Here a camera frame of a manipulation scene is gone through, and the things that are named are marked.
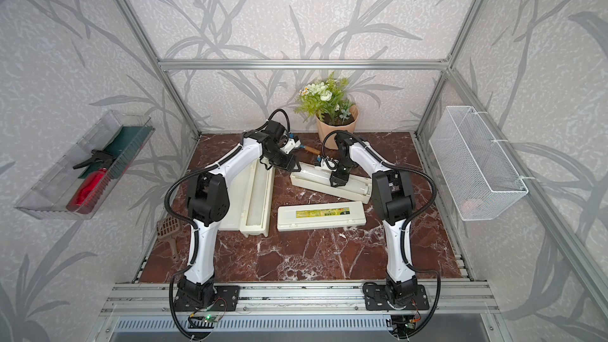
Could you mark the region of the cream dispenser lid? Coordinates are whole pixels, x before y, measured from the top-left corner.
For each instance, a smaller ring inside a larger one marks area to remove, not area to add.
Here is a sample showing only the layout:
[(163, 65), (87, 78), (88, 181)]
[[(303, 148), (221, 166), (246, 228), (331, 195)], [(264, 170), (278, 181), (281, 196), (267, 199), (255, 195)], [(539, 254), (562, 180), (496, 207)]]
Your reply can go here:
[(367, 222), (361, 201), (279, 207), (278, 231), (307, 231), (363, 226)]

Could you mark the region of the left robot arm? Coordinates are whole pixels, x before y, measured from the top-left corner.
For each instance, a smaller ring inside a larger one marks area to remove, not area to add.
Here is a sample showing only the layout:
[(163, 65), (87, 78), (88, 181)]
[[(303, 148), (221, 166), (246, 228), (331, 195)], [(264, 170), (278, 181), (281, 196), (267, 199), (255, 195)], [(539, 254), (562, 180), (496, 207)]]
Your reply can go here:
[(193, 221), (189, 268), (178, 288), (205, 302), (214, 294), (214, 250), (219, 223), (230, 209), (228, 185), (252, 162), (266, 158), (270, 166), (299, 172), (301, 166), (288, 149), (289, 133), (279, 122), (269, 120), (260, 129), (246, 131), (229, 153), (210, 166), (184, 177), (188, 183), (188, 217)]

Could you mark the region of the plastic wrap roll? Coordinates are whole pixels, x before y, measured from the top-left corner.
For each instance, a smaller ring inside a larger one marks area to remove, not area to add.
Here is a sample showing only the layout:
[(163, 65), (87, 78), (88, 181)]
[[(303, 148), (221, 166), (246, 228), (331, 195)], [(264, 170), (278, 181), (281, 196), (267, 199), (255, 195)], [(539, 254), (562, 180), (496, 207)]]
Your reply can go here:
[(292, 173), (291, 177), (329, 186), (329, 188), (341, 188), (361, 196), (368, 196), (372, 192), (370, 178), (352, 174), (348, 174), (348, 176), (339, 174), (325, 165), (314, 166), (302, 163), (300, 171)]

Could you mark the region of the cream dispenser base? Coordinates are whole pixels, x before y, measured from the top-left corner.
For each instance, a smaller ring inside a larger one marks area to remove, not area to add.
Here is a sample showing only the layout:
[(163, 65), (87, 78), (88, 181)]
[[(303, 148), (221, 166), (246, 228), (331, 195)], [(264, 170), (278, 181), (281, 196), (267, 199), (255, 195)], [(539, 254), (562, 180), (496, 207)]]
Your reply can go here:
[(275, 169), (252, 162), (228, 186), (230, 210), (220, 222), (220, 231), (240, 231), (245, 237), (268, 237)]

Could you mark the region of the cream wrap dispenser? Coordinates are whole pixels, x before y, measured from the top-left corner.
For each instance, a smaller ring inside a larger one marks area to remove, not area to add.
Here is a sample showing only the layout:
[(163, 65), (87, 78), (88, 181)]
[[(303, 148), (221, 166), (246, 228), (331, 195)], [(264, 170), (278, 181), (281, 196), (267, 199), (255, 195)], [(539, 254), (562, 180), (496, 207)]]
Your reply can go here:
[(291, 173), (291, 183), (319, 193), (367, 204), (371, 198), (372, 180), (368, 177), (350, 175), (342, 180), (326, 166), (300, 164), (300, 171)]

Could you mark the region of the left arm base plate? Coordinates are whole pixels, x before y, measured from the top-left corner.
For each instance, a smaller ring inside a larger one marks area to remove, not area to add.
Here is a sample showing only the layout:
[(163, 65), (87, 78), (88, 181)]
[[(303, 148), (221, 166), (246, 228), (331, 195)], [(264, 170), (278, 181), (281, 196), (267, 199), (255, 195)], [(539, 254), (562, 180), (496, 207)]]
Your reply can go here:
[(177, 312), (210, 310), (233, 312), (236, 310), (240, 287), (238, 285), (190, 286), (177, 288), (174, 308)]

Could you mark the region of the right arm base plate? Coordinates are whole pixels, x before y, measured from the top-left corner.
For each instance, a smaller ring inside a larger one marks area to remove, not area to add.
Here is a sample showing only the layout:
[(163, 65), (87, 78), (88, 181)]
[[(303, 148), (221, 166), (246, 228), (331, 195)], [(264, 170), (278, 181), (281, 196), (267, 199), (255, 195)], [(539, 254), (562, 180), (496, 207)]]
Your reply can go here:
[(367, 282), (362, 286), (366, 310), (430, 310), (426, 288), (418, 285), (416, 291), (397, 296), (391, 286)]

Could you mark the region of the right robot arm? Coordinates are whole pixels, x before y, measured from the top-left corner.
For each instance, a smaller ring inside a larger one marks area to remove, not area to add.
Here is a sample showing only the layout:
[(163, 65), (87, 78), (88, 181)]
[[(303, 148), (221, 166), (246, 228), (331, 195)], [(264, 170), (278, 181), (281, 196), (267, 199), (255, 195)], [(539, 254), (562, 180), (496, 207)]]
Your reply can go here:
[(382, 158), (369, 142), (347, 131), (332, 131), (326, 139), (333, 139), (339, 151), (336, 163), (329, 164), (332, 187), (345, 186), (351, 170), (360, 167), (372, 181), (370, 202), (386, 235), (388, 251), (386, 296), (394, 305), (401, 305), (417, 294), (417, 278), (407, 266), (409, 255), (402, 254), (402, 231), (405, 221), (416, 207), (410, 175), (396, 169)]

